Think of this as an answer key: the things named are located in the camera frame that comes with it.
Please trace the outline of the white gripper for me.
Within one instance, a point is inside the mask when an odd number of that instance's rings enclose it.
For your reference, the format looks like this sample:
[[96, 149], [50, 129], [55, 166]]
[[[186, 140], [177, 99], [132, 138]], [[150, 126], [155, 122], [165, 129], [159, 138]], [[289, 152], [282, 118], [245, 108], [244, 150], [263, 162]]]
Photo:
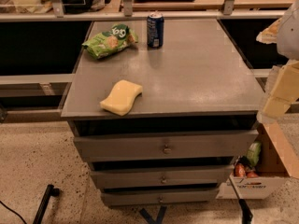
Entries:
[[282, 67], [274, 66], [267, 78], [257, 120], [262, 124], [281, 118], [299, 99], [299, 0], [288, 8], [281, 19], [262, 30], [256, 40], [276, 44], [278, 53], [289, 60]]

